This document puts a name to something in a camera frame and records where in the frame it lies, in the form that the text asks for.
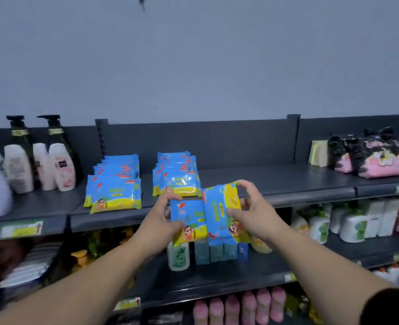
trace wall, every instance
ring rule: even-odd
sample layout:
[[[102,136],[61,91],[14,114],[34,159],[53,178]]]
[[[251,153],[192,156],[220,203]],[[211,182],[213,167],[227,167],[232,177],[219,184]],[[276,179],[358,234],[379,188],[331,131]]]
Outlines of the wall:
[[[399,114],[399,0],[0,0],[0,127]]]

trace pink and white bottle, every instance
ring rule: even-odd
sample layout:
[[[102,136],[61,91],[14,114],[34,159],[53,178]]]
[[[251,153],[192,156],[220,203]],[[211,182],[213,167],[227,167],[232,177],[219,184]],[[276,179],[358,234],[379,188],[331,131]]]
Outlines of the pink and white bottle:
[[[208,324],[208,307],[207,303],[202,300],[195,302],[193,307],[193,320],[195,325],[207,325]]]
[[[260,289],[257,292],[257,315],[255,320],[260,325],[269,323],[269,312],[272,297],[267,289]]]
[[[285,306],[286,299],[287,295],[282,287],[275,286],[272,289],[272,308],[270,309],[270,318],[277,323],[283,321],[283,307]]]
[[[234,295],[229,295],[225,300],[225,325],[238,325],[240,303]]]
[[[246,291],[241,299],[241,322],[243,325],[255,325],[257,300],[251,291]]]
[[[210,301],[210,325],[224,325],[224,303],[220,298]]]

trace stack of blue packages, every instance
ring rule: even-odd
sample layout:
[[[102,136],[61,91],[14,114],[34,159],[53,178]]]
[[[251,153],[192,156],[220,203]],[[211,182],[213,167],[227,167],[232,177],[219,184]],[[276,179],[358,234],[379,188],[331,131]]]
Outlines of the stack of blue packages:
[[[91,207],[90,213],[140,209],[139,156],[105,156],[88,176],[85,195],[84,207]]]
[[[201,196],[196,157],[190,152],[157,153],[157,164],[153,169],[153,196],[165,192]]]

